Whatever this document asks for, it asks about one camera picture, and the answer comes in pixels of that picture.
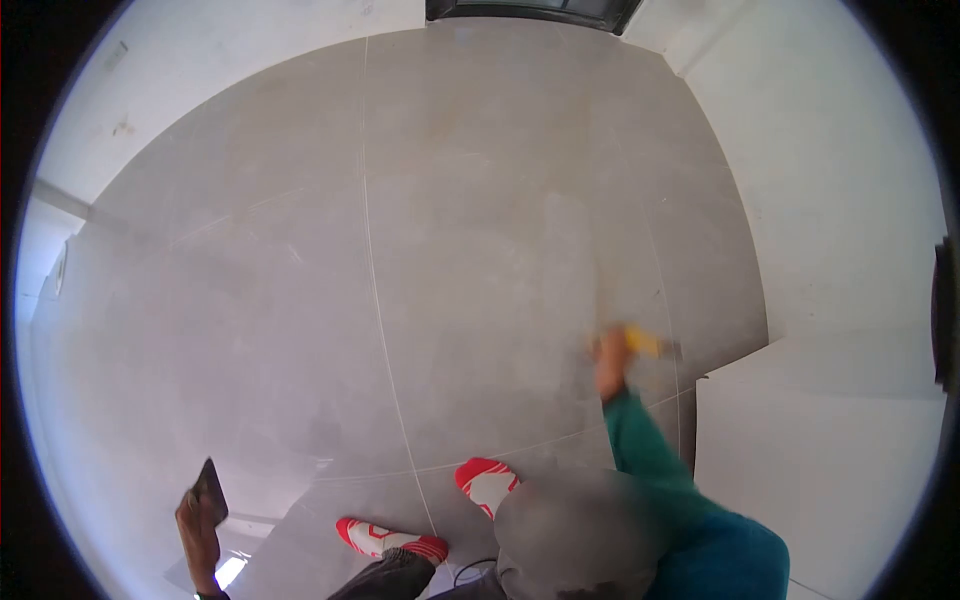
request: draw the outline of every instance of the green sleeve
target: green sleeve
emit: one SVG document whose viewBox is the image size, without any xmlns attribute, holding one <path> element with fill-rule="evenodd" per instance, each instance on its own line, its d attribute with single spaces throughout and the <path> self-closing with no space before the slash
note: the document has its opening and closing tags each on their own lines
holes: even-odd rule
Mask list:
<svg viewBox="0 0 960 600">
<path fill-rule="evenodd" d="M 624 388 L 604 406 L 616 469 L 637 478 L 661 518 L 677 531 L 718 507 L 693 483 L 686 464 L 663 438 L 640 398 Z"/>
</svg>

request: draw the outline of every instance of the green sweater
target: green sweater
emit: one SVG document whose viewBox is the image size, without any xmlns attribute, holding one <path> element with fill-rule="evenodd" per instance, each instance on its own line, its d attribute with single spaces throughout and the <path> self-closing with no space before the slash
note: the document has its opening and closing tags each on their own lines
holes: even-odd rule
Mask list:
<svg viewBox="0 0 960 600">
<path fill-rule="evenodd" d="M 604 419 L 617 470 L 636 477 L 658 529 L 668 535 L 669 550 L 644 600 L 786 597 L 786 544 L 700 494 L 639 397 L 621 390 L 604 406 Z"/>
</svg>

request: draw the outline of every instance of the yellow object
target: yellow object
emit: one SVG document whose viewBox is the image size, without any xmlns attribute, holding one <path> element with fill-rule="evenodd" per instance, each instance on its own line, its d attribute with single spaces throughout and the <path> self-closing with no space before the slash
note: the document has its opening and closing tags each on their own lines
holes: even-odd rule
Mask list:
<svg viewBox="0 0 960 600">
<path fill-rule="evenodd" d="M 680 344 L 662 340 L 634 324 L 624 325 L 623 335 L 627 338 L 627 348 L 633 353 L 646 354 L 653 358 L 673 357 L 677 360 L 682 359 Z"/>
<path fill-rule="evenodd" d="M 625 326 L 623 335 L 627 338 L 627 348 L 631 352 L 660 358 L 660 340 L 654 335 L 647 333 L 636 325 Z"/>
</svg>

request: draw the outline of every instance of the electrical cable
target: electrical cable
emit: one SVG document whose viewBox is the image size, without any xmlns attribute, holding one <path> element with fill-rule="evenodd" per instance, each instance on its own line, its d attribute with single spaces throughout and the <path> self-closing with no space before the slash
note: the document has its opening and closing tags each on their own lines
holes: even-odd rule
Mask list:
<svg viewBox="0 0 960 600">
<path fill-rule="evenodd" d="M 489 558 L 489 559 L 480 559 L 479 561 L 473 561 L 472 563 L 470 563 L 470 564 L 468 564 L 468 565 L 466 565 L 466 566 L 461 566 L 460 569 L 457 570 L 457 574 L 453 576 L 453 586 L 454 586 L 455 588 L 457 587 L 457 580 L 459 580 L 459 579 L 460 579 L 460 576 L 464 574 L 464 571 L 466 571 L 466 570 L 469 569 L 470 567 L 475 566 L 475 565 L 480 564 L 480 563 L 496 563 L 496 557 L 494 557 L 494 558 Z"/>
</svg>

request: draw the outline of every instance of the white and red sock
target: white and red sock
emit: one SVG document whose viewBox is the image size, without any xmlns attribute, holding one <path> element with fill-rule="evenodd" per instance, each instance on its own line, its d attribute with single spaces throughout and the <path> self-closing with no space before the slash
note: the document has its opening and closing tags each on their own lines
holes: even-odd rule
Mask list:
<svg viewBox="0 0 960 600">
<path fill-rule="evenodd" d="M 434 536 L 401 534 L 348 517 L 337 521 L 337 532 L 351 548 L 377 559 L 391 548 L 403 548 L 423 556 L 434 566 L 446 560 L 446 542 Z"/>
<path fill-rule="evenodd" d="M 473 457 L 453 473 L 460 489 L 490 518 L 507 494 L 520 483 L 509 467 L 489 458 Z"/>
</svg>

